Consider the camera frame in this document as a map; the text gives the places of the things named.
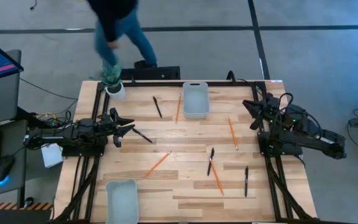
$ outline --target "wooden table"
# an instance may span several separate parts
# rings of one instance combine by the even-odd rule
[[[75,119],[90,118],[96,82],[82,84]],[[275,96],[285,92],[282,82],[266,81]],[[185,119],[181,104],[178,123],[175,114],[179,87],[128,87],[126,101],[109,102],[123,118],[135,119],[136,128],[150,138],[150,144],[136,133],[122,139],[116,148],[109,137],[101,158],[94,195],[91,222],[107,219],[105,185],[113,180],[135,179],[138,186],[140,222],[251,222],[274,221],[264,158],[259,153],[256,131],[249,129],[253,119],[242,105],[252,100],[249,87],[210,87],[210,114],[206,119]],[[152,97],[158,100],[163,119],[158,116]],[[99,106],[101,114],[103,96]],[[230,117],[239,143],[233,145]],[[221,195],[214,175],[206,175],[208,157],[215,148],[214,163],[223,183]],[[172,153],[147,178],[143,175],[166,152]],[[316,216],[303,164],[293,156],[282,156],[287,185],[298,203]],[[55,216],[61,214],[71,198],[77,158],[64,161],[55,197]],[[249,166],[248,197],[244,197],[244,169]],[[282,216],[283,197],[277,190]],[[85,214],[85,192],[80,218]]]

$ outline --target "plastic tray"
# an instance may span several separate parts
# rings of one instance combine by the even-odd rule
[[[208,84],[185,82],[183,84],[183,112],[185,118],[205,118],[209,114]]]
[[[106,185],[108,218],[106,224],[136,224],[139,221],[135,180],[118,180]]]

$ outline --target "concrete floor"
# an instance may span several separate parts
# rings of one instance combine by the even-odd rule
[[[0,0],[0,30],[93,28],[86,2]],[[358,0],[255,0],[259,26],[358,25]],[[143,27],[251,26],[246,0],[140,0]],[[262,79],[253,31],[148,32],[159,65],[179,65],[182,79]],[[358,30],[261,31],[271,79],[283,80],[294,103],[314,115],[324,129],[347,137],[346,123],[358,108]],[[100,70],[87,34],[0,34],[3,50],[21,49],[21,77],[48,90],[75,97],[81,82]],[[126,38],[118,56],[131,67],[140,59]],[[21,82],[19,106],[27,111],[61,111],[71,103]],[[358,128],[351,129],[358,141]],[[348,158],[334,161],[305,149],[306,171],[318,216],[358,223],[358,147],[346,142]],[[44,169],[39,151],[30,152],[27,191],[51,202],[60,167]],[[0,195],[14,202],[15,193]]]

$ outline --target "black jacket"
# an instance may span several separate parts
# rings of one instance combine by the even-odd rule
[[[103,27],[108,42],[117,39],[116,20],[126,17],[137,5],[137,0],[88,0]]]

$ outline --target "blue jeans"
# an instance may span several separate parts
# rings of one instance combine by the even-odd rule
[[[127,35],[131,42],[136,45],[148,65],[157,64],[153,47],[144,35],[137,20],[137,8],[132,10],[128,16],[116,21],[117,39],[123,34]],[[108,46],[102,25],[99,21],[96,23],[94,48],[104,62],[109,63],[111,66],[117,64],[116,56]]]

